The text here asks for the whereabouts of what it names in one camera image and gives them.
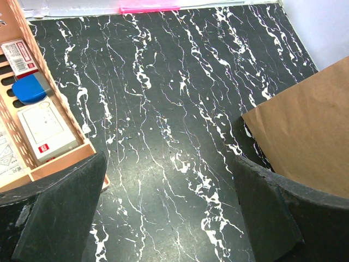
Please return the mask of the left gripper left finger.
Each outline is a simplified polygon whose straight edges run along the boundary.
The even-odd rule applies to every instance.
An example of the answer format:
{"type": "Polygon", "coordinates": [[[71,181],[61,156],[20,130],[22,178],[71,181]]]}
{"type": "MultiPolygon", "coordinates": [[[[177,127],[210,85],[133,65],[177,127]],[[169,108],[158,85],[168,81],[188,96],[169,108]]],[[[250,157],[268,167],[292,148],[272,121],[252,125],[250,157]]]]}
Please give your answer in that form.
{"type": "Polygon", "coordinates": [[[1,261],[81,261],[106,168],[99,152],[1,193],[1,261]]]}

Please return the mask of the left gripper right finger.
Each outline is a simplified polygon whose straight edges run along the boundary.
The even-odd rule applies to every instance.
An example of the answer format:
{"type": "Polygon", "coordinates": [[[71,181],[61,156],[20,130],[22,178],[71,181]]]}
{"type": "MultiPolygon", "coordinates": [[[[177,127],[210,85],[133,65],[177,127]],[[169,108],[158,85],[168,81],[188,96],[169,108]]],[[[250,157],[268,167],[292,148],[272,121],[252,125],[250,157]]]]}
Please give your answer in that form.
{"type": "Polygon", "coordinates": [[[348,261],[348,199],[237,156],[234,186],[256,261],[348,261]]]}

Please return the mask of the brown paper bag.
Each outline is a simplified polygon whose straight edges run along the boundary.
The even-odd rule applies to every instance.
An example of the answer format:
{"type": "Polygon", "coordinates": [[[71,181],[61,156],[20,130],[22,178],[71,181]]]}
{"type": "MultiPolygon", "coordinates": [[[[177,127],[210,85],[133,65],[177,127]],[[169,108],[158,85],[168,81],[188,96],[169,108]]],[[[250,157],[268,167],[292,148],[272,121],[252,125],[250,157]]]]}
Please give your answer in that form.
{"type": "Polygon", "coordinates": [[[243,115],[277,174],[348,197],[348,59],[243,115]]]}

